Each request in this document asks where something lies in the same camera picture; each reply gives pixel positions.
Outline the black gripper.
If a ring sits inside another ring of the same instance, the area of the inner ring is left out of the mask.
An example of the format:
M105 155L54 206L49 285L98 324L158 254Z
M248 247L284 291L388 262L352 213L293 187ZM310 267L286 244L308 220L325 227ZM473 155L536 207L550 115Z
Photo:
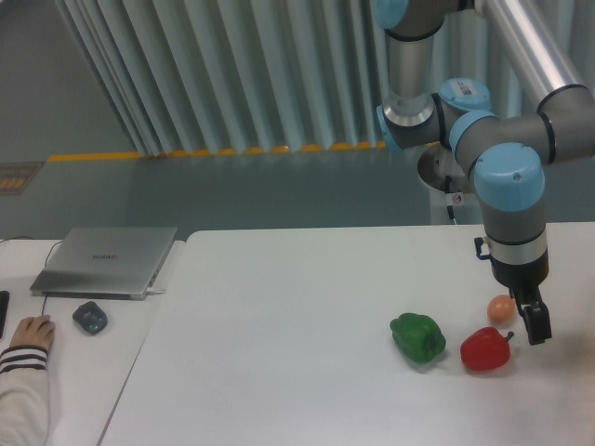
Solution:
M510 295L517 302L531 302L519 309L529 344L536 346L551 339L549 309L539 291L549 274L547 237L504 244L484 236L475 238L474 245L476 256L490 262L495 279L509 289Z

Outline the cream sleeved forearm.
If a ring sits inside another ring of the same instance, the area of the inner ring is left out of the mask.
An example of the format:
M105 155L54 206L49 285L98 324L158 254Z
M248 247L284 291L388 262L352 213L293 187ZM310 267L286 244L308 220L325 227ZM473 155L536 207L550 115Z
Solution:
M1 444L45 445L49 430L47 349L24 346L1 354Z

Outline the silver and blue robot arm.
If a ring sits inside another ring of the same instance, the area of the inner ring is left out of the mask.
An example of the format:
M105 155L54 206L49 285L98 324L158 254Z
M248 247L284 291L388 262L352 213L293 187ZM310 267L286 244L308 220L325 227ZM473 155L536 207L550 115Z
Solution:
M501 119L483 85L446 81L430 92L432 37L452 13L472 10L491 25L534 105ZM549 272L544 167L594 154L594 98L532 1L376 1L387 40L390 90L377 108L392 150L438 142L475 193L485 234L476 254L516 303L528 340L551 336L539 287Z

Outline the person's hand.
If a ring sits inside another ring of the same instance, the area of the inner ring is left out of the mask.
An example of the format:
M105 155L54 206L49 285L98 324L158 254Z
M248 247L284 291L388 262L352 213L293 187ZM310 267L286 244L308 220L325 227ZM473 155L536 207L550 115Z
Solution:
M9 346L50 350L55 338L55 328L56 324L48 315L25 318L18 324Z

